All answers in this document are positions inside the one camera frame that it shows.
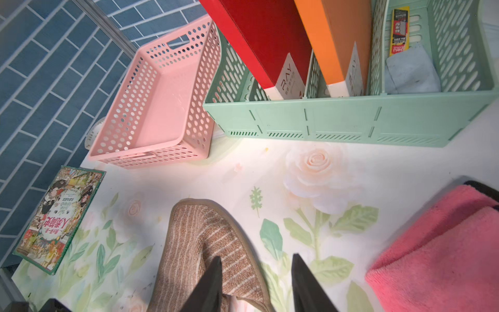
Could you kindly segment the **pink and grey dishcloth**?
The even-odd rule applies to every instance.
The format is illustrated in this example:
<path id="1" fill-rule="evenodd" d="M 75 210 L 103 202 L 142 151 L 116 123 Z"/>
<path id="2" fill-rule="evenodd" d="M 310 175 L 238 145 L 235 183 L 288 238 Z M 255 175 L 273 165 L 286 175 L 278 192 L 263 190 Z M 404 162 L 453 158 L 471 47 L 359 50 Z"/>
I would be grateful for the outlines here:
<path id="1" fill-rule="evenodd" d="M 447 193 L 365 280 L 386 311 L 497 311 L 498 191 L 467 181 Z"/>

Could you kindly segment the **brown striped dishcloth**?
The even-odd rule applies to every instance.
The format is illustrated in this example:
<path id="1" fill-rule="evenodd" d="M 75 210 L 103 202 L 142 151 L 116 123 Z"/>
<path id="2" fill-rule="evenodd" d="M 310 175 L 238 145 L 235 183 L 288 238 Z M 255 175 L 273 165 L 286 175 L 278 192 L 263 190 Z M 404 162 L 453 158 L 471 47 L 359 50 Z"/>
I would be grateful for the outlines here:
<path id="1" fill-rule="evenodd" d="M 192 198 L 171 211 L 148 311 L 180 311 L 216 257 L 222 264 L 222 311 L 232 299 L 273 311 L 260 262 L 237 221 L 216 202 Z"/>

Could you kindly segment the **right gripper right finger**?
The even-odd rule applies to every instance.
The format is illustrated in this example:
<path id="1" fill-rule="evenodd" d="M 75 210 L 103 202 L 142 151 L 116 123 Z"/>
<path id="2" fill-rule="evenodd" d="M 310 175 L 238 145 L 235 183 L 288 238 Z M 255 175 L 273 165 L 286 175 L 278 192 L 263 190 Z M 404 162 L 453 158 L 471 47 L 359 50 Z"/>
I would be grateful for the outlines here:
<path id="1" fill-rule="evenodd" d="M 299 254 L 292 257 L 292 292 L 295 312 L 338 312 Z"/>

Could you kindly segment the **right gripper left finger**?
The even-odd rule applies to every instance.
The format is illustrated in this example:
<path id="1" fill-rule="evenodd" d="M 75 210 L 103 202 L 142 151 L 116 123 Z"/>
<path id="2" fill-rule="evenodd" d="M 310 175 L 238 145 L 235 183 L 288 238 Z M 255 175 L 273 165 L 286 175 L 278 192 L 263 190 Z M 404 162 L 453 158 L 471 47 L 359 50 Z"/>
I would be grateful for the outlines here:
<path id="1" fill-rule="evenodd" d="M 221 312 L 222 260 L 216 256 L 184 303 L 180 312 Z"/>

